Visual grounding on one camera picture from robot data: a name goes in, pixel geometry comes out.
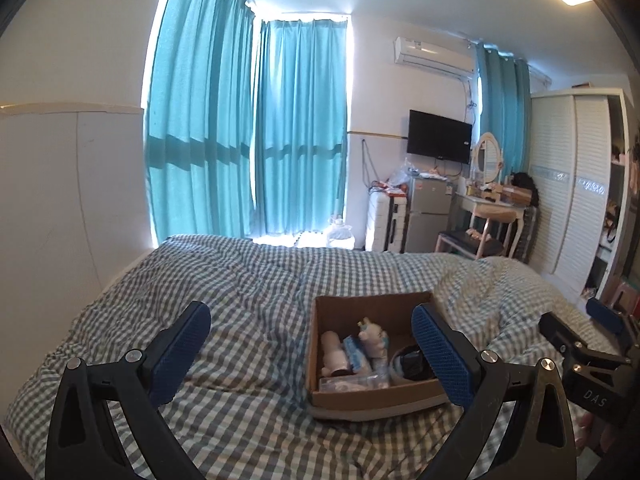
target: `blue gripper pad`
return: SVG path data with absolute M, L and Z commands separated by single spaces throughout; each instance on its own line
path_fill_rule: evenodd
M 209 335 L 210 328 L 209 307 L 204 303 L 193 302 L 166 331 L 164 336 L 172 337 L 163 341 L 166 349 L 155 359 L 151 369 L 148 396 L 153 407 L 158 408 L 173 400 Z
M 455 332 L 433 305 L 414 308 L 411 326 L 425 359 L 440 380 L 449 400 L 466 410 L 471 406 L 479 384 L 481 369 L 478 353 L 471 342 Z
M 625 329 L 622 318 L 613 309 L 600 303 L 595 298 L 587 301 L 587 314 L 612 334 L 622 334 Z

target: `plastic bag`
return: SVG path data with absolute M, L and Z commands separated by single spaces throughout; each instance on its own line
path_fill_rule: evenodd
M 320 391 L 344 393 L 364 392 L 366 390 L 381 390 L 389 387 L 387 373 L 369 375 L 347 375 L 320 379 Z
M 352 250 L 356 245 L 356 238 L 351 234 L 351 226 L 345 224 L 340 215 L 332 215 L 330 222 L 331 225 L 324 230 L 326 246 Z
M 418 174 L 420 174 L 420 170 L 418 170 L 409 162 L 409 159 L 406 158 L 402 163 L 402 166 L 397 168 L 386 182 L 391 187 L 400 187 L 402 184 L 408 184 L 409 181 Z

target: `wooden trim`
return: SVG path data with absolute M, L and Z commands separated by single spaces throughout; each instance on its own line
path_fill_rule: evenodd
M 409 137 L 398 136 L 394 134 L 372 134 L 370 132 L 347 132 L 347 135 L 364 135 L 367 137 L 387 137 L 389 139 L 407 140 Z
M 106 105 L 96 103 L 26 103 L 18 105 L 0 105 L 0 117 L 21 114 L 63 114 L 78 112 L 108 112 L 112 114 L 142 115 L 143 109 L 137 106 Z

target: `oval mirror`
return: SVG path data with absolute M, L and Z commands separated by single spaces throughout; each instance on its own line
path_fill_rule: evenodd
M 502 169 L 502 152 L 494 135 L 487 132 L 480 137 L 472 155 L 476 179 L 484 184 L 494 181 Z

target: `air conditioner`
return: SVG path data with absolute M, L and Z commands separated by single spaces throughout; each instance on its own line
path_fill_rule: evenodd
M 396 40 L 396 63 L 421 66 L 464 79 L 471 79 L 476 67 L 469 56 L 407 38 Z

